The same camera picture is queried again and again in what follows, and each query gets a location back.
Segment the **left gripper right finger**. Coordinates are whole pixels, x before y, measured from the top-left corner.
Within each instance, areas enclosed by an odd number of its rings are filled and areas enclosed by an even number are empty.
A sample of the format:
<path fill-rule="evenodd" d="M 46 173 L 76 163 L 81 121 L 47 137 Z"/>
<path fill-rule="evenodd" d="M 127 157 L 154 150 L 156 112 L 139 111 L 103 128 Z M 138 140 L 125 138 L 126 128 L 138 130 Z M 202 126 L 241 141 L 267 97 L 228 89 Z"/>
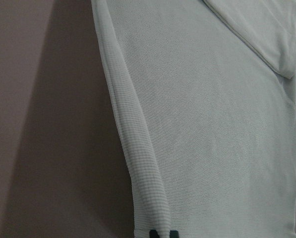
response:
<path fill-rule="evenodd" d="M 179 238 L 179 232 L 177 230 L 170 230 L 169 238 Z"/>

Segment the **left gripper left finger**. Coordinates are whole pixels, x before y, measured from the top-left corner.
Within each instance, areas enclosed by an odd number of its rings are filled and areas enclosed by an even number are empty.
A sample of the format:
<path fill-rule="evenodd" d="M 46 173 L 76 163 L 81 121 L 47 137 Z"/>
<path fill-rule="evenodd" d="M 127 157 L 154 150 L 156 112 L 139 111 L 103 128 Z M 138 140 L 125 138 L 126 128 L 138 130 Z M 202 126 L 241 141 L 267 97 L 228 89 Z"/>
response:
<path fill-rule="evenodd" d="M 149 231 L 149 238 L 160 238 L 160 236 L 156 230 L 150 230 Z"/>

